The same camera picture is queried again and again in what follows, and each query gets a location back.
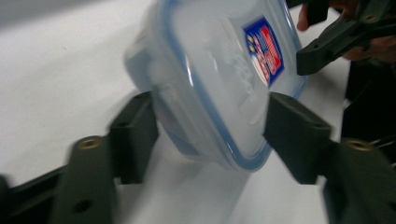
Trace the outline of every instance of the blue label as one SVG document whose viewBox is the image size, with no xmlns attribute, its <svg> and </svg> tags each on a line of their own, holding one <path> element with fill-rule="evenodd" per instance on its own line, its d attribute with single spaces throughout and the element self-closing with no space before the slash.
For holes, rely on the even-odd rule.
<svg viewBox="0 0 396 224">
<path fill-rule="evenodd" d="M 285 69 L 274 31 L 264 17 L 244 30 L 251 61 L 262 82 L 271 87 Z"/>
</svg>

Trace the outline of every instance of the person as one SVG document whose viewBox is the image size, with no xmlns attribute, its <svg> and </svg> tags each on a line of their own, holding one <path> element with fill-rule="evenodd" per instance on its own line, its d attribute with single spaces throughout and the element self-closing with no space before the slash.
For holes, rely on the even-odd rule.
<svg viewBox="0 0 396 224">
<path fill-rule="evenodd" d="M 331 0 L 329 7 L 341 9 L 343 13 L 341 18 L 351 19 L 355 16 L 359 0 Z M 396 4 L 389 11 L 389 14 L 394 15 L 396 11 Z M 309 28 L 308 19 L 308 5 L 303 4 L 297 29 L 299 31 L 306 31 Z M 356 47 L 344 55 L 345 58 L 351 61 L 360 61 L 369 58 L 374 58 L 382 63 L 396 63 L 396 35 L 375 38 L 370 42 L 370 48 L 364 50 L 361 47 Z"/>
</svg>

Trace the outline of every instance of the clear plastic container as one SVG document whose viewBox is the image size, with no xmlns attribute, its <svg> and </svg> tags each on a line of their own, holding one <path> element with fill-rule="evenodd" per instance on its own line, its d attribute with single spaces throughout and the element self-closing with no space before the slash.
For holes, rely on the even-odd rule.
<svg viewBox="0 0 396 224">
<path fill-rule="evenodd" d="M 283 0 L 161 0 L 126 55 L 156 116 L 185 156 L 253 172 L 269 91 L 298 97 L 300 42 Z"/>
</svg>

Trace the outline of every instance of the white surface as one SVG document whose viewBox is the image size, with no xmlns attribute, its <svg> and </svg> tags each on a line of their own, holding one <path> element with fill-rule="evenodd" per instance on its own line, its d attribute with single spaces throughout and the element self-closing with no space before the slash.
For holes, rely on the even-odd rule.
<svg viewBox="0 0 396 224">
<path fill-rule="evenodd" d="M 136 94 L 123 54 L 148 1 L 81 2 L 0 0 L 0 171 L 11 185 L 64 164 L 74 141 L 105 134 Z M 335 128 L 346 78 L 338 60 L 302 97 Z M 184 159 L 166 135 L 145 184 L 119 197 L 122 223 L 326 223 L 318 188 L 297 185 L 275 153 L 259 172 L 238 174 Z"/>
</svg>

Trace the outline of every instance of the blue rim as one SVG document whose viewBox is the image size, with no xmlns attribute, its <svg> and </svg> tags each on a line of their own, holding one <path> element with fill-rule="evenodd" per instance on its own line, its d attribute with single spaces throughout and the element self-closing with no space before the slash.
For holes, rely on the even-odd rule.
<svg viewBox="0 0 396 224">
<path fill-rule="evenodd" d="M 228 148 L 228 152 L 226 153 L 232 156 L 233 160 L 239 167 L 246 170 L 257 170 L 262 167 L 262 165 L 268 159 L 272 151 L 271 147 L 268 145 L 268 143 L 265 143 L 263 148 L 256 152 L 252 156 L 252 158 L 245 158 L 244 156 L 242 156 L 238 146 L 236 145 L 230 132 L 226 128 L 224 121 L 220 117 L 219 112 L 215 108 L 213 102 L 208 97 L 204 85 L 202 84 L 199 77 L 196 75 L 194 69 L 188 65 L 187 56 L 184 53 L 180 44 L 178 43 L 176 36 L 174 35 L 174 27 L 171 24 L 171 11 L 174 9 L 175 6 L 177 6 L 178 3 L 178 0 L 162 0 L 159 2 L 159 18 L 157 19 L 161 25 L 160 27 L 162 27 L 164 39 L 168 42 L 172 51 L 175 53 L 175 56 L 177 57 L 177 60 L 179 61 L 180 66 L 185 74 L 191 74 L 191 81 L 193 83 L 192 87 L 198 93 L 199 98 L 205 105 L 206 112 L 215 123 L 217 131 L 225 142 Z M 293 97 L 298 97 L 300 95 L 303 85 L 304 83 L 302 82 L 294 89 L 292 94 Z"/>
</svg>

